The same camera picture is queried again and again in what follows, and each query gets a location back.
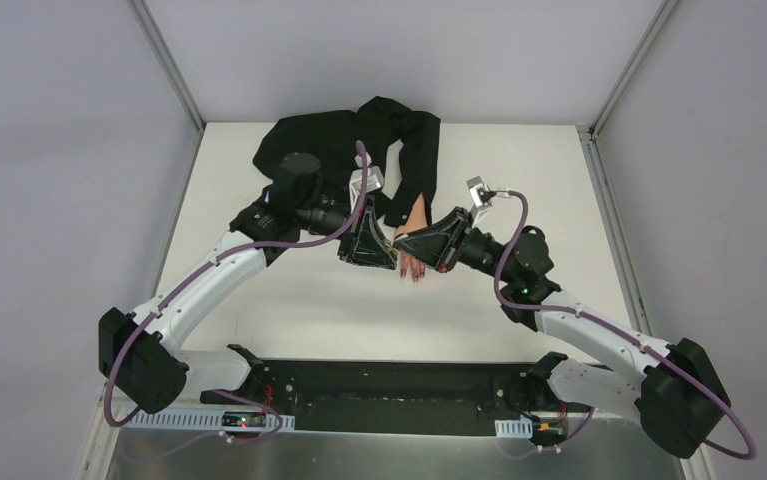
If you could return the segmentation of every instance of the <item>black garment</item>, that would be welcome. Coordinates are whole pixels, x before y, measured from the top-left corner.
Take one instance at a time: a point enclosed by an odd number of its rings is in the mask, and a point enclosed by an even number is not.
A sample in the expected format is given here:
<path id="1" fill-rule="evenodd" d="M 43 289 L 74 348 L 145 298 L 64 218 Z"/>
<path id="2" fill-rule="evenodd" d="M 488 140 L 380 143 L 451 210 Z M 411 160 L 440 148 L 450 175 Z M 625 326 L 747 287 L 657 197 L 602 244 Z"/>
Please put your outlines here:
<path id="1" fill-rule="evenodd" d="M 427 222 L 436 194 L 436 161 L 439 154 L 439 118 L 414 112 L 400 103 L 374 97 L 357 110 L 313 113 L 284 118 L 262 139 L 253 164 L 268 178 L 284 156 L 310 153 L 321 160 L 325 191 L 348 203 L 348 180 L 356 170 L 356 141 L 362 140 L 371 164 L 386 175 L 386 150 L 401 140 L 401 184 L 394 198 L 373 192 L 378 217 L 391 227 L 403 225 L 420 193 L 424 194 Z"/>

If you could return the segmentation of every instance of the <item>gray wall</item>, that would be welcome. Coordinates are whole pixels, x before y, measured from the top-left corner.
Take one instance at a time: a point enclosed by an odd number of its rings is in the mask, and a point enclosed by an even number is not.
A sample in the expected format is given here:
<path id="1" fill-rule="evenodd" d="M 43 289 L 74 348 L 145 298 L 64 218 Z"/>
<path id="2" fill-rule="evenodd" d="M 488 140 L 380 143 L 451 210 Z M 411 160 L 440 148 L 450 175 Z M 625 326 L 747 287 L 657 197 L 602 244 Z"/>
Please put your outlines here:
<path id="1" fill-rule="evenodd" d="M 211 121 L 388 95 L 446 121 L 592 122 L 661 0 L 148 1 Z"/>
<path id="2" fill-rule="evenodd" d="M 75 471 L 195 140 L 124 1 L 0 1 L 0 479 Z"/>
<path id="3" fill-rule="evenodd" d="M 759 445 L 718 476 L 767 478 L 767 2 L 684 2 L 600 144 L 654 329 L 706 347 Z"/>

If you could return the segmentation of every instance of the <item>white table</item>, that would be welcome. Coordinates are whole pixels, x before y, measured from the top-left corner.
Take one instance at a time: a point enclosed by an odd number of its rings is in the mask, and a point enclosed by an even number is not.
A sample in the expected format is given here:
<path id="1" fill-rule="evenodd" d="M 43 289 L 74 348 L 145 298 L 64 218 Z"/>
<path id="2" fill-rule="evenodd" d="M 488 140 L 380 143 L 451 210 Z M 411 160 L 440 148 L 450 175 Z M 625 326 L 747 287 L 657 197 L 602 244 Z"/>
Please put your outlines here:
<path id="1" fill-rule="evenodd" d="M 197 155 L 160 289 L 213 246 L 239 210 L 270 181 L 251 163 L 272 124 L 210 123 Z M 389 149 L 384 192 L 400 180 Z M 549 277 L 614 320 L 630 325 L 578 134 L 573 126 L 443 124 L 435 219 L 468 207 L 476 175 L 530 201 L 529 223 L 545 231 Z M 520 205 L 497 200 L 480 224 L 506 242 Z M 194 331 L 186 349 L 239 343 L 262 358 L 433 362 L 531 362 L 577 349 L 507 320 L 490 277 L 459 265 L 428 272 L 419 285 L 398 273 L 340 262 L 337 243 L 284 253 L 245 283 Z"/>

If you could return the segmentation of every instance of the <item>purple cable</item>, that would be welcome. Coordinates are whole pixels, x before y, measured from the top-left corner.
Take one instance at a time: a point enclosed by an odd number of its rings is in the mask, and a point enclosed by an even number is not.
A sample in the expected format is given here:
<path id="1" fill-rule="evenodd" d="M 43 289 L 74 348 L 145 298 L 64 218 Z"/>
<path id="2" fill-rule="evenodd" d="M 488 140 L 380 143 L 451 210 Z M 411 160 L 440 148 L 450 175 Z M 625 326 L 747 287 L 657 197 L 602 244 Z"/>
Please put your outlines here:
<path id="1" fill-rule="evenodd" d="M 368 166 L 369 166 L 369 159 L 368 159 L 368 152 L 365 150 L 365 145 L 362 143 L 362 141 L 357 140 L 356 142 L 356 148 L 357 153 L 359 154 L 360 158 L 363 159 L 362 164 L 362 185 L 360 186 L 359 191 L 359 198 L 357 200 L 357 204 L 354 207 L 354 211 L 351 213 L 351 216 L 348 217 L 348 220 L 342 224 L 341 227 L 339 227 L 338 230 L 331 233 L 330 235 L 327 235 L 324 238 L 319 238 L 318 240 L 313 240 L 310 242 L 302 242 L 302 243 L 294 243 L 294 242 L 273 242 L 273 241 L 262 241 L 262 242 L 253 242 L 248 243 L 246 245 L 239 245 L 238 247 L 233 247 L 220 255 L 216 257 L 217 262 L 215 264 L 213 263 L 205 263 L 200 266 L 197 270 L 192 272 L 191 275 L 183 279 L 182 282 L 180 282 L 179 285 L 177 285 L 174 290 L 171 291 L 171 293 L 168 294 L 161 302 L 159 302 L 158 310 L 161 312 L 164 310 L 175 298 L 177 298 L 180 293 L 183 292 L 189 285 L 192 284 L 195 280 L 197 280 L 198 277 L 200 277 L 204 272 L 209 270 L 210 268 L 217 266 L 220 264 L 221 260 L 227 258 L 229 255 L 233 255 L 245 250 L 250 250 L 252 248 L 312 248 L 312 247 L 318 247 L 320 245 L 324 245 L 327 242 L 330 242 L 332 240 L 335 240 L 339 238 L 343 233 L 348 231 L 353 225 L 357 222 L 357 220 L 360 217 L 360 214 L 362 213 L 362 209 L 365 206 L 365 194 L 366 190 L 368 189 Z M 150 325 L 150 322 L 154 321 L 156 319 L 156 314 L 150 313 L 147 317 L 145 317 L 144 321 L 139 324 L 138 327 L 133 331 L 133 333 L 127 338 L 127 340 L 124 342 L 124 345 L 121 346 L 121 350 L 118 352 L 118 356 L 115 357 L 115 361 L 112 362 L 112 368 L 109 370 L 109 380 L 106 382 L 106 392 L 103 395 L 103 416 L 106 419 L 106 423 L 108 423 L 110 426 L 113 427 L 123 427 L 127 423 L 130 422 L 130 420 L 133 419 L 138 413 L 139 408 L 136 407 L 133 409 L 132 412 L 127 414 L 126 417 L 124 417 L 123 420 L 116 420 L 115 417 L 112 416 L 112 390 L 113 386 L 115 385 L 115 380 L 118 378 L 118 372 L 121 370 L 121 364 L 124 363 L 124 358 L 127 356 L 127 353 L 130 351 L 130 348 L 133 346 L 133 343 L 135 343 L 136 338 L 138 338 L 139 334 L 141 334 L 148 325 Z M 216 393 L 219 395 L 227 396 L 230 395 L 229 393 L 222 393 L 219 390 L 216 390 Z"/>
<path id="2" fill-rule="evenodd" d="M 583 423 L 581 423 L 580 426 L 577 427 L 577 430 L 575 430 L 574 433 L 569 435 L 568 438 L 566 438 L 565 440 L 560 442 L 559 445 L 556 445 L 554 447 L 545 447 L 545 448 L 542 449 L 542 451 L 544 452 L 545 450 L 548 450 L 549 452 L 551 452 L 551 451 L 556 450 L 557 448 L 562 448 L 562 447 L 565 447 L 566 445 L 568 445 L 568 443 L 570 441 L 574 440 L 574 438 L 577 437 L 577 435 L 583 430 L 583 427 L 585 427 L 589 423 L 589 420 L 592 420 L 592 416 L 593 415 L 595 415 L 595 409 L 594 408 L 589 410 L 589 415 L 586 415 L 586 418 L 583 419 Z M 501 446 L 498 445 L 497 442 L 495 442 L 495 447 L 498 449 L 498 451 L 501 453 L 501 455 L 507 457 L 510 460 L 515 460 L 515 461 L 524 460 L 525 458 L 530 457 L 534 453 L 539 452 L 539 449 L 537 448 L 537 449 L 534 449 L 534 450 L 531 450 L 531 451 L 525 453 L 524 455 L 516 456 L 516 455 L 512 455 L 512 454 L 509 454 L 509 453 L 505 452 L 504 449 L 501 448 Z"/>
<path id="3" fill-rule="evenodd" d="M 217 393 L 218 395 L 221 395 L 222 397 L 229 398 L 230 400 L 233 400 L 235 402 L 243 403 L 245 405 L 250 405 L 252 407 L 257 407 L 257 408 L 261 409 L 263 412 L 267 412 L 267 413 L 271 414 L 272 416 L 274 416 L 277 419 L 277 427 L 276 428 L 274 428 L 273 430 L 269 430 L 269 431 L 267 431 L 265 433 L 262 433 L 262 434 L 260 434 L 260 435 L 258 435 L 256 437 L 251 437 L 251 438 L 235 438 L 235 437 L 232 437 L 232 436 L 228 436 L 227 438 L 229 438 L 232 443 L 235 443 L 237 445 L 243 445 L 243 444 L 249 444 L 249 443 L 263 442 L 263 441 L 268 440 L 269 438 L 273 437 L 274 435 L 277 435 L 277 432 L 279 432 L 280 429 L 283 428 L 283 417 L 281 417 L 280 414 L 277 413 L 277 411 L 274 410 L 273 408 L 271 408 L 271 407 L 269 407 L 267 405 L 263 405 L 263 404 L 258 403 L 258 402 L 254 402 L 253 400 L 248 400 L 246 398 L 238 397 L 236 395 L 233 395 L 232 393 L 225 392 L 224 390 L 213 390 L 213 392 Z M 220 433 L 218 435 L 216 435 L 216 432 L 204 432 L 204 433 L 201 433 L 200 435 L 196 435 L 195 437 L 192 437 L 192 438 L 186 440 L 185 442 L 181 443 L 180 445 L 177 445 L 174 448 L 171 448 L 171 449 L 169 449 L 169 450 L 167 450 L 165 452 L 160 453 L 159 455 L 155 455 L 153 457 L 146 458 L 146 459 L 135 459 L 135 458 L 132 458 L 129 455 L 127 455 L 127 453 L 124 451 L 123 448 L 121 449 L 121 451 L 118 454 L 121 456 L 121 458 L 123 458 L 124 460 L 126 460 L 129 463 L 134 463 L 136 465 L 148 465 L 148 464 L 151 464 L 153 462 L 157 462 L 159 460 L 162 460 L 163 458 L 165 458 L 165 457 L 167 457 L 169 455 L 173 455 L 173 454 L 179 452 L 180 450 L 183 450 L 183 449 L 185 449 L 185 448 L 187 448 L 187 447 L 189 447 L 189 446 L 191 446 L 191 445 L 193 445 L 193 444 L 203 440 L 204 438 L 216 437 L 216 436 L 220 436 Z"/>
<path id="4" fill-rule="evenodd" d="M 499 302 L 501 302 L 501 304 L 510 308 L 518 309 L 518 310 L 533 310 L 533 311 L 541 310 L 546 312 L 563 312 L 563 313 L 569 313 L 569 314 L 575 315 L 576 312 L 571 307 L 564 307 L 560 305 L 526 305 L 521 303 L 514 303 L 507 300 L 506 298 L 504 298 L 503 295 L 501 295 L 501 270 L 504 264 L 506 264 L 507 259 L 510 257 L 510 252 L 512 252 L 513 248 L 515 248 L 515 244 L 516 242 L 518 242 L 519 237 L 521 237 L 521 231 L 524 228 L 524 224 L 527 222 L 527 210 L 528 210 L 527 198 L 522 193 L 517 192 L 515 190 L 507 190 L 507 193 L 510 196 L 516 197 L 519 200 L 521 200 L 521 220 L 519 220 L 518 227 L 516 228 L 515 233 L 513 233 L 513 236 L 510 239 L 509 243 L 507 243 L 506 248 L 504 248 L 504 253 L 501 254 L 501 259 L 498 261 L 498 268 L 495 269 L 495 277 L 494 277 L 495 297 L 498 299 Z M 580 312 L 580 317 L 585 318 L 591 322 L 594 322 L 606 328 L 607 330 L 615 333 L 622 339 L 630 342 L 630 344 L 633 345 L 634 347 L 637 347 L 637 348 L 642 347 L 642 342 L 640 342 L 638 338 L 636 338 L 633 335 L 630 335 L 624 330 L 616 327 L 612 323 L 607 322 L 606 320 L 602 318 L 599 318 L 596 315 L 593 315 L 589 312 Z M 727 415 L 730 421 L 733 422 L 733 425 L 739 431 L 739 434 L 742 435 L 742 439 L 745 441 L 745 446 L 748 447 L 748 452 L 747 453 L 736 452 L 727 447 L 723 447 L 713 441 L 704 440 L 704 443 L 707 446 L 709 446 L 710 448 L 714 450 L 718 450 L 719 452 L 722 452 L 725 455 L 729 455 L 731 457 L 738 458 L 741 460 L 753 460 L 755 457 L 757 457 L 757 445 L 754 443 L 754 439 L 751 438 L 751 433 L 748 432 L 748 428 L 746 428 L 745 424 L 742 423 L 742 420 L 740 420 L 739 417 L 736 416 L 736 413 L 730 407 L 728 407 L 725 402 L 723 402 L 709 388 L 707 388 L 701 382 L 696 380 L 692 375 L 686 373 L 686 371 L 684 371 L 682 368 L 670 362 L 667 358 L 660 355 L 656 350 L 654 350 L 650 346 L 646 345 L 642 347 L 641 351 L 651 355 L 657 361 L 659 361 L 660 363 L 668 367 L 671 371 L 675 372 L 682 379 L 689 382 L 690 385 L 698 389 L 698 391 L 703 393 L 705 397 L 709 398 L 710 401 L 712 401 L 717 407 L 719 407 L 719 409 L 721 409 L 721 411 L 725 415 Z"/>

